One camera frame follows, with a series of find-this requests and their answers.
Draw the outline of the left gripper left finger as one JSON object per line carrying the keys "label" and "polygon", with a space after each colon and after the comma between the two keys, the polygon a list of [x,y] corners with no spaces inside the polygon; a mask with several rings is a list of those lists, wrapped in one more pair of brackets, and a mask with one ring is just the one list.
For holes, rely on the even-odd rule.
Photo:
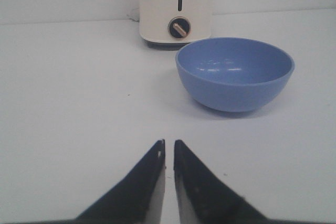
{"label": "left gripper left finger", "polygon": [[76,221],[160,221],[165,193],[165,141],[158,140],[129,173]]}

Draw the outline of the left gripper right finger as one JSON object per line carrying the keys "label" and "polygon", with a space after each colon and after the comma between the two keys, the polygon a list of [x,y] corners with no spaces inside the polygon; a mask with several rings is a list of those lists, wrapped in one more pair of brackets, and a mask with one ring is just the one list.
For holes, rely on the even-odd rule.
{"label": "left gripper right finger", "polygon": [[267,220],[221,182],[181,140],[174,144],[174,178],[180,221]]}

